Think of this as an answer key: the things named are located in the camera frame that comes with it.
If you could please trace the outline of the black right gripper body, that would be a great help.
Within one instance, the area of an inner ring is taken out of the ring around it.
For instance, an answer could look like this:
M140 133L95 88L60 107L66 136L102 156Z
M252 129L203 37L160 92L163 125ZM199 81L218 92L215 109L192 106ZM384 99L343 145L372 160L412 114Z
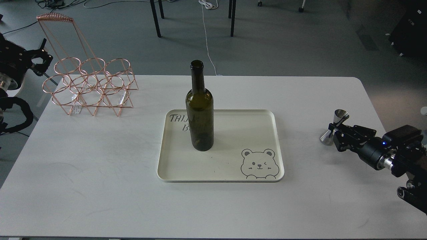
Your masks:
M354 152L375 170L391 170L396 150L389 148L382 138L376 136L376 132L359 125L341 125L334 135L334 144L338 152Z

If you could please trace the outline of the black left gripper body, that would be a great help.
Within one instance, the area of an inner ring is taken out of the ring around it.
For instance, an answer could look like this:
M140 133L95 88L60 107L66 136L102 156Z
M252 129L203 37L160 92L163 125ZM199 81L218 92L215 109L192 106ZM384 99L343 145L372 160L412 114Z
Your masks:
M5 39L0 34L0 71L14 80L23 80L27 70L32 66L26 50Z

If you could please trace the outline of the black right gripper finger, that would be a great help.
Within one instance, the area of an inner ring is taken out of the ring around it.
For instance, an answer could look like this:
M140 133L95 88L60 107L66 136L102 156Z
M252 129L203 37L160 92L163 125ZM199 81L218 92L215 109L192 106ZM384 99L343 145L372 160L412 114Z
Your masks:
M330 123L328 126L328 138L332 139L337 131L340 130L342 123Z

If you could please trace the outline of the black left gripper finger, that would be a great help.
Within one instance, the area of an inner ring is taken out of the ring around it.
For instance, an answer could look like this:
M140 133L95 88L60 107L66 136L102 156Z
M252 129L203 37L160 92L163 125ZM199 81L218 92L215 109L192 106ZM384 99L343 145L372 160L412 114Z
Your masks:
M26 68L32 70L37 76L45 75L53 56L45 50L47 39L43 38L41 45L36 50L26 50Z

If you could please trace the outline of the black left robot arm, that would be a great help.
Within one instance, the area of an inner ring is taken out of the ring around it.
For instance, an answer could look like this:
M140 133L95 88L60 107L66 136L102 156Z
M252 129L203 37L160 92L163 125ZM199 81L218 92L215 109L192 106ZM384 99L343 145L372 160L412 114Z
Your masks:
M34 114L25 100L19 97L10 97L7 91L15 91L22 87L24 76L27 70L32 70L37 76L46 76L46 71L50 67L53 56L45 50L47 39L43 39L41 46L36 50L26 50L25 48L6 40L3 34L0 35L0 106L1 106L1 134L19 132L29 127ZM4 112L14 105L20 107L25 117L23 123L13 127L8 127L4 122Z

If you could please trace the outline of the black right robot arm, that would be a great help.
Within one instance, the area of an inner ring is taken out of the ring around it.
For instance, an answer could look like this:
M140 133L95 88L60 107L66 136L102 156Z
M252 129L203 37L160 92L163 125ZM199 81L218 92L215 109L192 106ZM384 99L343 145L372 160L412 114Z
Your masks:
M330 123L332 140L339 152L350 150L374 170L389 169L395 177L407 175L397 196L426 213L426 147L420 129L404 125L376 136L376 130L354 125Z

